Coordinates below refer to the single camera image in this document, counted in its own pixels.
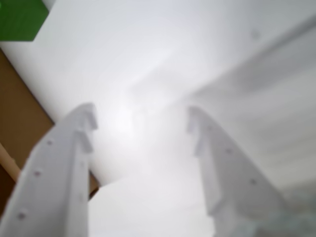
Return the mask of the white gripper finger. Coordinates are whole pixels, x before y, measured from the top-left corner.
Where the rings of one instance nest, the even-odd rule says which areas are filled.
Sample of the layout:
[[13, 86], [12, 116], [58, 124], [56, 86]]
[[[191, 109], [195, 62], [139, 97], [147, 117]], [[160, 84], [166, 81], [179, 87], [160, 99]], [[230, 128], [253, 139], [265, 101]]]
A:
[[288, 210], [285, 199], [233, 138], [201, 108], [188, 109], [207, 214], [215, 236], [231, 237], [243, 222]]
[[1, 236], [88, 236], [89, 160], [97, 127], [95, 105], [85, 103], [34, 146], [1, 217]]

